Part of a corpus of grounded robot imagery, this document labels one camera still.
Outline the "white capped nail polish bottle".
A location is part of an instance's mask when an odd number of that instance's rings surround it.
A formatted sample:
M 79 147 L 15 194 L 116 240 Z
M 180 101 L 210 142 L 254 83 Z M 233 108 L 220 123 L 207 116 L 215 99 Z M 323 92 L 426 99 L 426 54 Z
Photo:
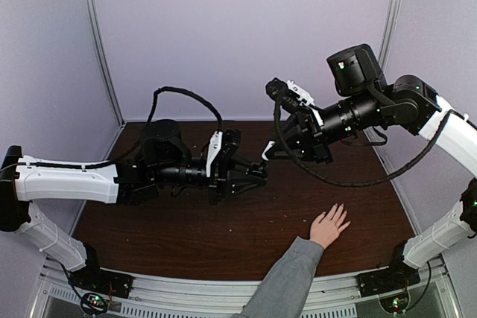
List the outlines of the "white capped nail polish bottle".
M 255 177 L 267 178 L 267 163 L 260 162 L 260 163 L 252 163 L 248 169 L 249 175 L 253 175 Z

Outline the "person's bare hand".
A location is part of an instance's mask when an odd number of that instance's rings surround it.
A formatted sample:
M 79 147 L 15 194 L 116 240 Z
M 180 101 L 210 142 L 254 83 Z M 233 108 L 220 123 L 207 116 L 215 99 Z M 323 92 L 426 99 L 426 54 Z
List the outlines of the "person's bare hand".
M 351 222 L 346 219 L 344 204 L 335 204 L 328 212 L 322 212 L 314 219 L 309 230 L 309 240 L 326 249 L 350 226 Z

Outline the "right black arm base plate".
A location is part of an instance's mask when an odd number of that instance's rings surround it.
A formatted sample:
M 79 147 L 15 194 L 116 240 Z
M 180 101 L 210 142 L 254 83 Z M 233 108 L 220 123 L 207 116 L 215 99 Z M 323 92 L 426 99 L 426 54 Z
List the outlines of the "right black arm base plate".
M 416 269 L 393 270 L 390 267 L 383 270 L 360 273 L 356 276 L 356 280 L 361 297 L 402 290 L 421 281 L 420 274 Z

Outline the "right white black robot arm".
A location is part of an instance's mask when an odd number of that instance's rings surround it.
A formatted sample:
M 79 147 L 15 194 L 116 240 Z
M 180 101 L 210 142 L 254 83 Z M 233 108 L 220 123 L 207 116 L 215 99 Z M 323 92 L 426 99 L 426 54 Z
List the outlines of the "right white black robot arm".
M 286 111 L 284 125 L 268 142 L 262 158 L 291 159 L 304 168 L 308 162 L 331 162 L 329 146 L 368 127 L 400 126 L 438 146 L 470 173 L 476 172 L 476 126 L 429 85 L 414 75 L 388 84 L 367 44 L 339 51 L 327 59 L 340 101 L 318 108 L 313 97 L 291 80 L 273 79 L 265 90 L 275 113 Z M 476 235 L 476 182 L 471 181 L 452 210 L 431 228 L 395 247 L 382 283 L 395 290 L 428 260 L 462 238 Z

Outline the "white cap with black brush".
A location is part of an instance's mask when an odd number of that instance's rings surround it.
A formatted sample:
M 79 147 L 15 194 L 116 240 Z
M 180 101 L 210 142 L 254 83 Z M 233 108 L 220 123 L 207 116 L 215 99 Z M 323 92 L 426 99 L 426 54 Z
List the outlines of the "white cap with black brush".
M 262 161 L 260 163 L 260 166 L 262 168 L 266 168 L 267 167 L 267 164 L 268 162 L 270 161 L 269 159 L 269 152 L 270 150 L 274 147 L 275 145 L 275 141 L 273 140 L 270 140 L 266 145 L 265 145 L 265 148 L 264 150 L 262 151 L 262 154 L 261 154 L 261 158 L 262 158 Z

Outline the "grey sleeved forearm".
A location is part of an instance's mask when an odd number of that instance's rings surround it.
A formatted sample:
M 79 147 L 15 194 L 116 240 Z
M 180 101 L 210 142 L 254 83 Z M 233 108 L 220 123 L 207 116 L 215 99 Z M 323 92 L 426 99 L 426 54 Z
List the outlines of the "grey sleeved forearm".
M 234 317 L 299 317 L 309 295 L 324 248 L 295 238 L 272 266 L 249 302 Z

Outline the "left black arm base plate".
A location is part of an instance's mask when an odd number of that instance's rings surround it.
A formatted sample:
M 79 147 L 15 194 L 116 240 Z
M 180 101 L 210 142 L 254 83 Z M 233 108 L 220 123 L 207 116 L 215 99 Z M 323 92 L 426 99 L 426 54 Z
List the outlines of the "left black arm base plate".
M 107 296 L 127 299 L 133 285 L 133 277 L 124 273 L 101 270 L 99 275 L 87 275 L 78 271 L 70 274 L 75 287 Z

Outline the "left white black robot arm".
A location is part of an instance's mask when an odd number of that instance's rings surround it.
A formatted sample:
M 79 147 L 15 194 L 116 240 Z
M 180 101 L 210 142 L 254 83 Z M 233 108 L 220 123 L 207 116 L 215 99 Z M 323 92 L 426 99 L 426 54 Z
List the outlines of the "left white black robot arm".
M 168 186 L 206 189 L 216 203 L 267 182 L 266 164 L 251 163 L 237 150 L 238 130 L 217 130 L 205 157 L 194 157 L 183 142 L 180 126 L 165 119 L 146 125 L 139 152 L 132 160 L 113 162 L 49 162 L 9 147 L 1 166 L 1 230 L 24 235 L 39 251 L 59 261 L 91 291 L 107 285 L 95 250 L 60 229 L 35 200 L 88 200 L 135 206 L 159 196 Z

